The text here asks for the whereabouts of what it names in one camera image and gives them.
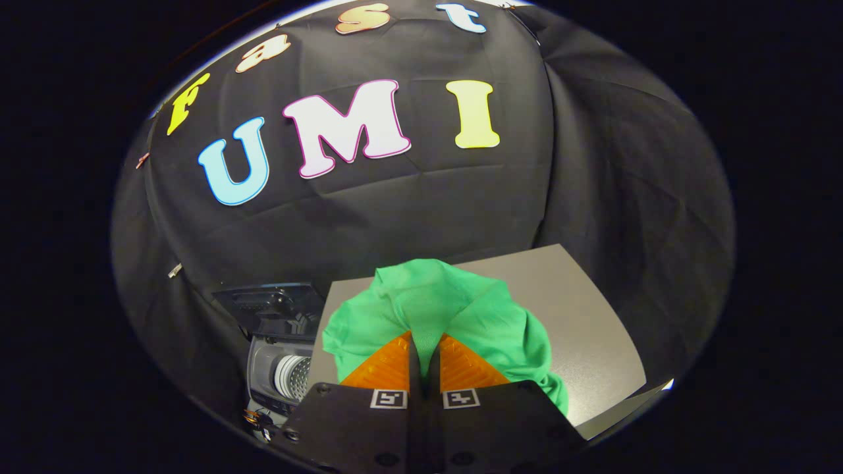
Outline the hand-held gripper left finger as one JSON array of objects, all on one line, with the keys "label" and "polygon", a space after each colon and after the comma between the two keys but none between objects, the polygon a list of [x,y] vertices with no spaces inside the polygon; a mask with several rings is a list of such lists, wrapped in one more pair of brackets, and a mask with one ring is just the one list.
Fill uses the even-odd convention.
[{"label": "hand-held gripper left finger", "polygon": [[337,384],[314,384],[270,449],[316,473],[422,473],[424,393],[412,333]]}]

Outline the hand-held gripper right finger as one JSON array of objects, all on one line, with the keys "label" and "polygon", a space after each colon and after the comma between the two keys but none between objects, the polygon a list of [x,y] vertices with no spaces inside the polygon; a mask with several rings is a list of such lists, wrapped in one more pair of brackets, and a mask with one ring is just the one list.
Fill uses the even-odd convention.
[{"label": "hand-held gripper right finger", "polygon": [[425,473],[556,473],[586,446],[535,381],[508,382],[441,336],[423,405]]}]

